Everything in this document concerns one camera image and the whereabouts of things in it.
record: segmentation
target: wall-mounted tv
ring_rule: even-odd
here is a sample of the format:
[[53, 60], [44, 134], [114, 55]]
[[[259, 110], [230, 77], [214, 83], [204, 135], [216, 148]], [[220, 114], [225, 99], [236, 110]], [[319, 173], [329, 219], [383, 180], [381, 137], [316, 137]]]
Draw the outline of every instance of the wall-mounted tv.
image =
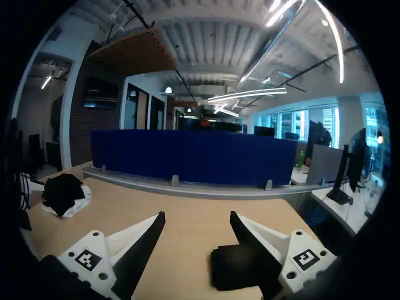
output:
[[83, 106], [103, 110], [117, 107], [118, 85], [88, 77], [83, 90]]

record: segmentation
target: window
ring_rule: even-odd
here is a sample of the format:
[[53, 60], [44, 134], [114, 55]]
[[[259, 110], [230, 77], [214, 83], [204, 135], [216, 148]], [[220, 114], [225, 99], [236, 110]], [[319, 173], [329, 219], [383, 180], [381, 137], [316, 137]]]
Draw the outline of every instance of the window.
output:
[[282, 113], [281, 118], [281, 130], [280, 130], [280, 138], [284, 139], [286, 133], [292, 132], [292, 112]]
[[293, 133], [298, 134], [299, 141], [307, 142], [310, 120], [321, 122], [332, 137], [331, 147], [339, 148], [340, 122], [337, 107], [261, 115], [257, 119], [257, 125], [275, 128], [275, 137], [278, 139], [284, 139], [286, 133]]
[[[384, 106], [371, 104], [364, 108], [364, 117], [366, 144], [369, 147], [369, 156], [373, 160], [372, 171], [379, 172], [384, 164], [390, 164], [388, 115]], [[383, 144], [378, 144], [378, 131], [386, 141]]]

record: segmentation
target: doorway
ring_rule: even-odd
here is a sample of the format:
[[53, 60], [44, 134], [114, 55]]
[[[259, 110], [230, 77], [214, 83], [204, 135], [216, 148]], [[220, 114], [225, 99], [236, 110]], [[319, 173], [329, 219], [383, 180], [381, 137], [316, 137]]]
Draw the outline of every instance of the doorway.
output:
[[164, 107], [164, 102], [154, 96], [151, 97], [150, 129], [164, 129]]
[[32, 178], [62, 170], [60, 120], [64, 87], [72, 63], [39, 53], [29, 71], [18, 106], [22, 169]]
[[136, 129], [138, 118], [138, 90], [128, 83], [125, 104], [124, 129]]

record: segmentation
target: wooden table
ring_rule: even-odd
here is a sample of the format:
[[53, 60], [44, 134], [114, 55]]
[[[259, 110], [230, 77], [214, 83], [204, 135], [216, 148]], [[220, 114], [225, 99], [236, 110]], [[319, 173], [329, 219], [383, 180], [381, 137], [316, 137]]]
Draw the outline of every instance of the wooden table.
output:
[[106, 236], [165, 212], [165, 227], [134, 292], [135, 299], [258, 300], [258, 287], [217, 291], [209, 279], [209, 256], [221, 245], [238, 241], [230, 212], [289, 234], [303, 229], [315, 237], [295, 210], [282, 199], [215, 200], [169, 196], [129, 189], [93, 178], [88, 207], [72, 219], [59, 219], [36, 205], [29, 211], [33, 245], [39, 256], [60, 255], [91, 230]]

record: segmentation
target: green bottle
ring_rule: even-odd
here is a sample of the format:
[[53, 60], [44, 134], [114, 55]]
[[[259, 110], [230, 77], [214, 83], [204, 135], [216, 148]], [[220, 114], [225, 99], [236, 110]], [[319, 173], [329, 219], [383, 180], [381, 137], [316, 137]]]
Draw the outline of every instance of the green bottle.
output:
[[297, 158], [297, 167], [300, 169], [304, 163], [304, 151], [300, 150]]

